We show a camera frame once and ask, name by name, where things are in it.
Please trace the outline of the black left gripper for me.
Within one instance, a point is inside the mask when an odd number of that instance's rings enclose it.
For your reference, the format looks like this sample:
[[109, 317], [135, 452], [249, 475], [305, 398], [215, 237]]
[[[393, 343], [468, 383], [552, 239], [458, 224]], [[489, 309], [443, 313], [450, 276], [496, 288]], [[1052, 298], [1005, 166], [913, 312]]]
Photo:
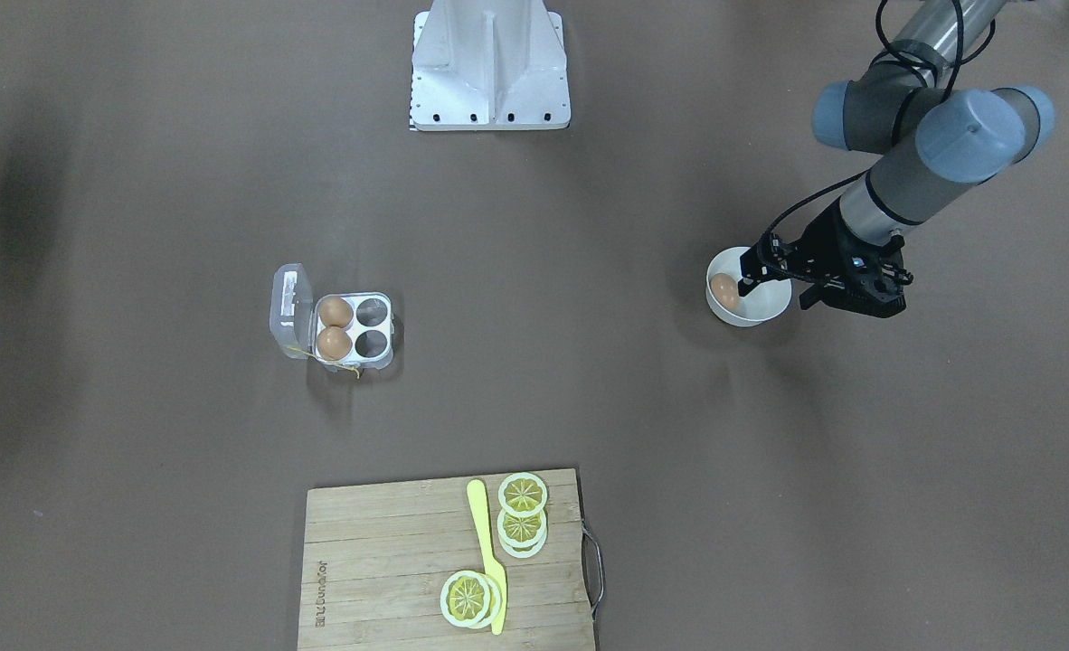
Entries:
[[907, 309], [905, 288], [913, 276], [903, 266], [903, 238], [885, 246], [861, 241], [842, 220], [834, 201], [806, 227], [797, 241], [766, 231], [741, 255], [738, 296], [748, 297], [763, 281], [795, 279], [806, 284], [799, 307], [824, 304], [842, 312], [893, 317]]

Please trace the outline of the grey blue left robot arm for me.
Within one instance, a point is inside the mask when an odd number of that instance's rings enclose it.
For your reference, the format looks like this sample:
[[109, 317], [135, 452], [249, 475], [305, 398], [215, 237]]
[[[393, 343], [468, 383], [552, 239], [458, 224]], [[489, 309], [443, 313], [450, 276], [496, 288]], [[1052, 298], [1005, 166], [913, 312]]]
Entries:
[[814, 107], [819, 143], [877, 155], [864, 172], [833, 184], [837, 199], [796, 241], [774, 224], [741, 252], [733, 272], [707, 280], [708, 301], [726, 320], [761, 322], [790, 303], [890, 317], [913, 283], [907, 235], [972, 188], [1027, 160], [1056, 127], [1055, 104], [1032, 86], [958, 90], [965, 63], [995, 33], [1000, 1], [926, 1], [857, 80], [825, 87]]

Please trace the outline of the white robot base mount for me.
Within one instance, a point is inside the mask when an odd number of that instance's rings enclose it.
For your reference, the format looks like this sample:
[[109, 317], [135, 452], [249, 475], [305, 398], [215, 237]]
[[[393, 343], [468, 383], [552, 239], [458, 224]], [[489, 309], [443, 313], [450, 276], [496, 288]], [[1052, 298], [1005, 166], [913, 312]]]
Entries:
[[563, 17], [543, 1], [435, 1], [413, 20], [415, 131], [538, 131], [572, 122]]

